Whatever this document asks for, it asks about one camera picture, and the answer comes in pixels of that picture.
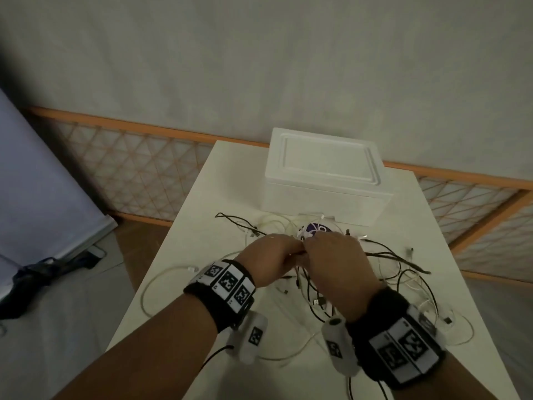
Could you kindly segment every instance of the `black wristband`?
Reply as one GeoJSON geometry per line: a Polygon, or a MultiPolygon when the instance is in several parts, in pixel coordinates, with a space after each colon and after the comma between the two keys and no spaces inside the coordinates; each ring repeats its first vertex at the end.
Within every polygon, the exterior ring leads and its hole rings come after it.
{"type": "Polygon", "coordinates": [[[435,327],[388,287],[371,299],[359,320],[346,323],[346,329],[364,372],[392,390],[428,376],[446,355],[435,327]]]}
{"type": "Polygon", "coordinates": [[[250,272],[234,260],[214,262],[183,289],[183,293],[196,296],[203,303],[218,333],[239,326],[252,306],[254,292],[250,272]]]}

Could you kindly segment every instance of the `white table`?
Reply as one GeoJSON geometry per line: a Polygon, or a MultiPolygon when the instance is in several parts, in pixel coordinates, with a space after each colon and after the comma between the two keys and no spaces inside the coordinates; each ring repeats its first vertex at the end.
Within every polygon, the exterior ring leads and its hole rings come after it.
{"type": "MultiPolygon", "coordinates": [[[[176,265],[202,267],[243,249],[243,233],[226,219],[214,216],[224,212],[254,222],[265,214],[257,208],[267,154],[268,149],[264,147],[216,143],[109,347],[148,320],[140,308],[140,294],[155,275],[176,265]]],[[[437,301],[449,303],[475,328],[472,341],[451,347],[450,351],[499,399],[518,400],[414,174],[399,169],[386,170],[394,186],[394,197],[385,212],[371,228],[348,225],[344,228],[350,228],[352,235],[368,234],[369,238],[387,244],[399,255],[403,255],[407,247],[413,247],[413,261],[432,272],[425,279],[437,301]]],[[[155,313],[163,309],[182,292],[192,276],[186,270],[176,270],[154,281],[145,295],[148,311],[155,313]]],[[[321,327],[296,289],[291,289],[287,296],[271,286],[260,289],[254,308],[269,318],[261,348],[263,356],[283,357],[293,353],[307,341],[311,332],[321,327]]],[[[213,349],[223,346],[226,339],[227,333],[219,334],[213,349]]],[[[378,385],[363,373],[353,378],[352,388],[357,399],[382,397],[378,385]]],[[[334,370],[318,335],[289,364],[258,361],[253,366],[244,366],[226,354],[219,354],[199,374],[186,398],[347,397],[345,379],[334,370]]]]}

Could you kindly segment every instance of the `lattice panel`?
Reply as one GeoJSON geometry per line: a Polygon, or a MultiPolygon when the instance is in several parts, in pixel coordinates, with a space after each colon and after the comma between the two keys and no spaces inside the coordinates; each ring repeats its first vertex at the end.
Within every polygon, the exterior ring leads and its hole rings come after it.
{"type": "Polygon", "coordinates": [[[456,255],[461,269],[533,282],[533,203],[456,255]]]}
{"type": "Polygon", "coordinates": [[[418,177],[448,243],[507,201],[517,190],[452,180],[418,177]]]}
{"type": "Polygon", "coordinates": [[[113,209],[174,220],[213,145],[169,137],[53,123],[113,209]]]}

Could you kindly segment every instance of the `forearm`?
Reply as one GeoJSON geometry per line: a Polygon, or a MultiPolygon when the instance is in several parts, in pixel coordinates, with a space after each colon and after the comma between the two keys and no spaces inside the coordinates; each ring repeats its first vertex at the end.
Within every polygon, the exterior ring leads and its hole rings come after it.
{"type": "Polygon", "coordinates": [[[434,373],[419,383],[392,392],[395,400],[496,400],[450,353],[434,373]]]}
{"type": "Polygon", "coordinates": [[[184,294],[91,364],[55,399],[182,398],[216,338],[217,327],[202,302],[184,294]]]}

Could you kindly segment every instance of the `person's right hand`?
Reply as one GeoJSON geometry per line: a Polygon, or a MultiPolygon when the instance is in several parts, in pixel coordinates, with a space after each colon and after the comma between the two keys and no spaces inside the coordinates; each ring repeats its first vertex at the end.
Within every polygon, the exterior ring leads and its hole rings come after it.
{"type": "Polygon", "coordinates": [[[348,322],[359,319],[383,288],[359,242],[341,233],[318,231],[303,245],[309,262],[302,266],[316,288],[348,322]]]}

